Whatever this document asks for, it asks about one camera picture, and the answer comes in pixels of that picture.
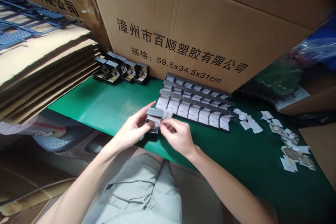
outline green work table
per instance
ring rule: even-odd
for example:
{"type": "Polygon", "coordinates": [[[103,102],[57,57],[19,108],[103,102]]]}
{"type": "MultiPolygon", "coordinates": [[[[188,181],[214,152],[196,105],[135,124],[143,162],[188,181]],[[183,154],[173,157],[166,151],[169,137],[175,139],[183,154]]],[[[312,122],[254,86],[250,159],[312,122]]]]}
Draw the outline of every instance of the green work table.
{"type": "MultiPolygon", "coordinates": [[[[110,135],[115,135],[126,119],[140,108],[157,100],[163,81],[151,78],[146,86],[118,83],[116,86],[88,79],[48,108],[110,135]]],[[[256,196],[272,203],[279,223],[328,223],[336,209],[336,193],[312,155],[316,171],[297,165],[298,172],[285,171],[280,157],[280,136],[271,132],[261,119],[260,110],[268,110],[300,137],[297,129],[285,122],[268,103],[234,96],[236,107],[248,113],[264,129],[254,134],[245,131],[239,120],[230,122],[230,133],[182,120],[190,124],[198,145],[213,160],[241,181],[256,196]]],[[[195,167],[176,152],[159,134],[147,133],[138,146],[188,168],[195,167]]]]}

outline lap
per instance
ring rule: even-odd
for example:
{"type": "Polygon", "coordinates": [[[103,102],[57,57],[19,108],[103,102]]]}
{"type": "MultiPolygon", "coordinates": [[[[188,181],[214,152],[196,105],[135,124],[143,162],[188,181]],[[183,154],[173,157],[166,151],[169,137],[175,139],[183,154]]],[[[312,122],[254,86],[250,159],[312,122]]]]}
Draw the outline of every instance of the lap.
{"type": "Polygon", "coordinates": [[[152,209],[175,222],[182,220],[181,197],[165,160],[161,164],[147,153],[125,162],[106,185],[88,223],[104,223],[124,213],[152,209]]]}

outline plastic bag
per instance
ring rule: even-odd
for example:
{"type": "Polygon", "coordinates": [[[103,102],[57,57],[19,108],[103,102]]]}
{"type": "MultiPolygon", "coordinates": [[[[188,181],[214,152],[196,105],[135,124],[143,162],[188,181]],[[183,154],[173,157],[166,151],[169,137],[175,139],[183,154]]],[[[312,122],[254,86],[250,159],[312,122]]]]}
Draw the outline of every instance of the plastic bag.
{"type": "Polygon", "coordinates": [[[303,69],[323,62],[336,71],[336,37],[308,38],[295,46],[288,54],[296,59],[303,69]]]}
{"type": "Polygon", "coordinates": [[[288,95],[298,87],[302,74],[295,60],[280,58],[253,79],[278,95],[288,95]]]}

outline finger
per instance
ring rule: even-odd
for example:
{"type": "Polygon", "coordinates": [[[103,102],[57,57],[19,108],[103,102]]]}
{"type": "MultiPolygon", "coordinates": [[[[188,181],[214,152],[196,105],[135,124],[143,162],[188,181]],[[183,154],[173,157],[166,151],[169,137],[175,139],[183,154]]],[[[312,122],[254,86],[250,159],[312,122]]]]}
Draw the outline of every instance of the finger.
{"type": "Polygon", "coordinates": [[[164,124],[159,124],[159,127],[160,127],[162,135],[165,138],[168,139],[169,137],[171,137],[172,133],[167,129],[167,127],[164,124]]]}
{"type": "Polygon", "coordinates": [[[175,131],[175,129],[174,129],[173,126],[168,127],[168,130],[169,130],[171,133],[174,133],[174,131],[175,131]]]}
{"type": "Polygon", "coordinates": [[[147,133],[152,127],[154,126],[153,122],[148,122],[142,127],[138,128],[137,131],[139,131],[139,134],[143,136],[145,133],[147,133]]]}
{"type": "Polygon", "coordinates": [[[176,120],[174,118],[169,118],[169,119],[163,119],[161,121],[162,124],[170,124],[171,126],[173,126],[176,131],[179,131],[182,126],[183,126],[183,122],[179,121],[179,120],[176,120]]]}
{"type": "Polygon", "coordinates": [[[147,106],[143,107],[138,112],[136,112],[134,114],[134,116],[137,117],[137,118],[141,118],[141,117],[145,116],[147,114],[148,108],[153,107],[155,105],[155,103],[156,103],[156,101],[153,101],[153,102],[149,103],[147,106]]]}

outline floor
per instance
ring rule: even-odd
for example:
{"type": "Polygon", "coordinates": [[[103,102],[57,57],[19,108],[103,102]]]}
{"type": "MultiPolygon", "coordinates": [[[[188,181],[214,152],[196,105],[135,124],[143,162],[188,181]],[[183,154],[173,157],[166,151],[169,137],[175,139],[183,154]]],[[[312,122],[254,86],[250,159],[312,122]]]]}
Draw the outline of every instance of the floor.
{"type": "MultiPolygon", "coordinates": [[[[135,146],[128,148],[117,156],[104,183],[100,186],[86,217],[99,202],[106,183],[118,173],[136,148],[135,146]]],[[[87,161],[65,158],[46,152],[41,148],[36,148],[34,152],[34,156],[38,159],[74,176],[79,176],[89,164],[87,161]]],[[[171,162],[171,168],[182,197],[183,223],[223,223],[220,200],[204,177],[200,173],[173,162],[171,162]]]]}

